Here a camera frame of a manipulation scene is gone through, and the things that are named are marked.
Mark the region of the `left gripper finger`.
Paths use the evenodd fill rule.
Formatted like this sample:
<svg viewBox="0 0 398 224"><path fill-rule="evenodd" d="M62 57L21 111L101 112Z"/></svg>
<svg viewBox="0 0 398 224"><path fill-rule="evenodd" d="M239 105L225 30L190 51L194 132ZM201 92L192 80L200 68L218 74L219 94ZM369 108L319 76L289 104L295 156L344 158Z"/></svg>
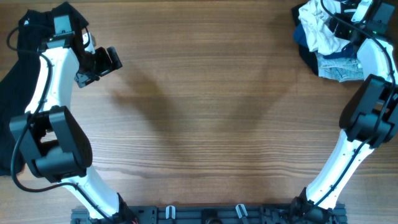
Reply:
<svg viewBox="0 0 398 224"><path fill-rule="evenodd" d="M119 58L117 52L116 52L116 49L113 46L111 46L111 47L107 48L107 51L108 51L108 55L111 59L112 69L120 69L123 65L120 61L120 58Z"/></svg>
<svg viewBox="0 0 398 224"><path fill-rule="evenodd" d="M95 50L95 74L102 77L112 71L113 61L109 56L111 47L99 47Z"/></svg>

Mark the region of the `white t-shirt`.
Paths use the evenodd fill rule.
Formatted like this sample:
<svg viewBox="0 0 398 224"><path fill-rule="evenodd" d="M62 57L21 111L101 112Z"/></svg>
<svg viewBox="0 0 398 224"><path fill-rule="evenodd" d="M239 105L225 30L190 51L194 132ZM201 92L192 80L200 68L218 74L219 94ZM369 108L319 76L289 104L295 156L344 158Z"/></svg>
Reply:
<svg viewBox="0 0 398 224"><path fill-rule="evenodd" d="M324 11L320 0L309 0L298 9L298 14L309 51L331 55L349 44L348 40L335 37L328 28L331 16Z"/></svg>

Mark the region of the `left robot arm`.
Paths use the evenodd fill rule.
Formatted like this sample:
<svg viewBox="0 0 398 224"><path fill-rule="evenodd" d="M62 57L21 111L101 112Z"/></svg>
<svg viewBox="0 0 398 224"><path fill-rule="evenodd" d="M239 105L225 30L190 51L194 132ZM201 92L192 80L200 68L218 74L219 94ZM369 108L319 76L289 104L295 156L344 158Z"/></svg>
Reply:
<svg viewBox="0 0 398 224"><path fill-rule="evenodd" d="M121 68L114 48L95 49L90 33L61 30L32 50L16 52L37 56L40 65L24 114L10 123L14 184L30 193L63 187L93 223L136 223L134 212L92 166L90 141L70 112L74 83L84 87Z"/></svg>

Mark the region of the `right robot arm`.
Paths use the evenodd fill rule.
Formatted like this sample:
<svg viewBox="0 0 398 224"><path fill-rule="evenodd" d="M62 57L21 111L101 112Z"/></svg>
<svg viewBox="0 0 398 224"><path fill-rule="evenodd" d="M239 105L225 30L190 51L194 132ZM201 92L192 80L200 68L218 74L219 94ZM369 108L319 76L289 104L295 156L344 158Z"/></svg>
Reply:
<svg viewBox="0 0 398 224"><path fill-rule="evenodd" d="M338 141L321 172L285 212L294 223L330 223L338 197L359 165L397 134L397 74L393 46L378 32L352 26L359 33L358 56L364 82L343 109Z"/></svg>

